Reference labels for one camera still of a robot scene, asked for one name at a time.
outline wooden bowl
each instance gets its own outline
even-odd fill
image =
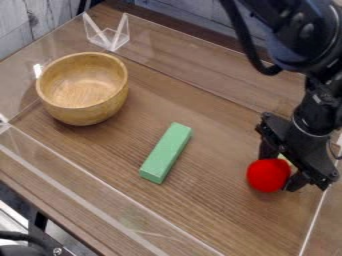
[[[37,81],[49,113],[77,126],[105,121],[125,104],[128,76],[124,62],[105,53],[78,53],[54,61]]]

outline red ball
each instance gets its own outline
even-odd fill
[[[248,180],[253,188],[271,193],[284,188],[291,174],[292,168],[285,160],[264,159],[249,166]]]

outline bowl rim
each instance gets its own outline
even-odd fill
[[[101,102],[98,102],[97,104],[93,104],[90,106],[86,106],[86,107],[63,107],[61,105],[58,105],[54,101],[50,100],[50,98],[45,95],[43,91],[42,91],[42,78],[45,76],[45,73],[47,72],[49,69],[53,68],[53,66],[55,66],[61,61],[69,59],[69,58],[74,58],[75,56],[81,56],[81,55],[98,55],[98,56],[104,56],[106,58],[110,58],[113,59],[114,61],[117,61],[121,65],[121,67],[124,68],[124,73],[125,73],[125,77],[124,77],[124,81],[120,85],[120,90],[110,94],[109,97],[106,99],[104,99]],[[82,53],[74,53],[74,54],[69,54],[66,56],[63,56],[62,58],[54,60],[49,65],[47,67],[43,69],[43,73],[41,75],[41,77],[38,78],[37,80],[37,92],[38,92],[38,95],[41,97],[41,99],[43,101],[46,101],[50,105],[53,105],[54,107],[58,107],[58,108],[63,108],[63,109],[87,109],[90,107],[94,107],[94,106],[98,106],[101,104],[104,104],[105,102],[108,102],[113,97],[116,97],[121,92],[122,90],[125,89],[125,85],[128,84],[128,80],[129,80],[129,71],[128,71],[128,67],[125,65],[125,63],[122,62],[122,60],[108,54],[108,53],[102,53],[102,52],[82,52]]]

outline green rectangular block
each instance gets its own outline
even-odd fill
[[[140,174],[145,179],[162,184],[192,135],[190,127],[180,123],[172,124],[141,167]]]

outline wooden table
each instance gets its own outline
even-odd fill
[[[90,14],[102,27],[122,15],[108,4]],[[2,63],[2,181],[100,254],[297,255],[323,192],[308,186],[260,194],[245,174],[258,154],[260,114],[291,115],[304,77],[265,77],[241,53],[136,16],[130,30],[116,54],[130,73],[129,100],[97,126],[55,121],[33,87],[37,63],[104,51],[86,39],[82,17]],[[193,127],[194,138],[156,185],[138,170],[172,122]],[[336,225],[331,216],[323,221]],[[329,232],[315,239],[325,241],[321,253],[312,244],[308,255],[337,251]]]

